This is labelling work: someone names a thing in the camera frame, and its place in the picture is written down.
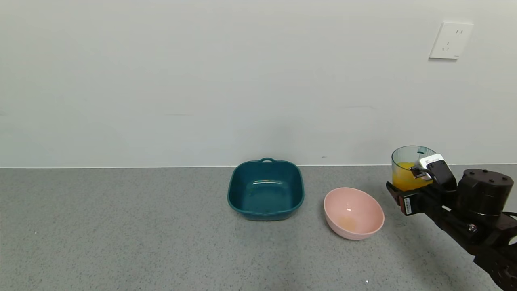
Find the white wall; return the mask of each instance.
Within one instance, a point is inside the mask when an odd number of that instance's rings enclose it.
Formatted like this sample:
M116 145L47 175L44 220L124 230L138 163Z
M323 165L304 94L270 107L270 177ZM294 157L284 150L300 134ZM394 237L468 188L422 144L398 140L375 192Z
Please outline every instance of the white wall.
M517 163L517 1L0 11L2 167L389 164L404 144L450 163ZM443 20L475 24L457 62L427 58Z

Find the bowl handle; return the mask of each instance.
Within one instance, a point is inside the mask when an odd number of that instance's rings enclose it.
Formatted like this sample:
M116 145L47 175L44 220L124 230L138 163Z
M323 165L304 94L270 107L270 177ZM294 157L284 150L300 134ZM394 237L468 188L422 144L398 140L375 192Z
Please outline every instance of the bowl handle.
M270 157L265 157L265 158L258 160L258 162L259 163L274 163L274 162L276 162L276 160L273 158L270 158Z

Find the label sticker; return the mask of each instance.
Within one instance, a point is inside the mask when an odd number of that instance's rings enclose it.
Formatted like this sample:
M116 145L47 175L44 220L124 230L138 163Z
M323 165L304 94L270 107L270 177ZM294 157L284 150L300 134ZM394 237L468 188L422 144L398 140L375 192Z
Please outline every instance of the label sticker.
M406 214L410 215L411 211L411 202L409 201L409 197L404 198L404 207L406 208Z

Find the pink bowl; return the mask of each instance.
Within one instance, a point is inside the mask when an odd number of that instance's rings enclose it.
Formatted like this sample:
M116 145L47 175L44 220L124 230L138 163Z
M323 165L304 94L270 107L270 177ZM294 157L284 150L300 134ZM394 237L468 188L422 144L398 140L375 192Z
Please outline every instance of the pink bowl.
M361 240L372 236L384 224L384 212L367 193L348 187L337 188L323 202L327 223L345 239Z

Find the bowl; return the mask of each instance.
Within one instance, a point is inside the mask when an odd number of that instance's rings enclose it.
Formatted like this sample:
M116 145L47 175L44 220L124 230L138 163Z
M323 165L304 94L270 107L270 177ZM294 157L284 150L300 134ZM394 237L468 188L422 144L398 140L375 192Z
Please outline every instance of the bowl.
M303 197L298 167L269 157L240 164L228 187L228 204L249 220L284 220L300 207Z
M323 206L328 225L345 239L368 238L384 224L382 207L372 196L359 189L334 189L325 196Z

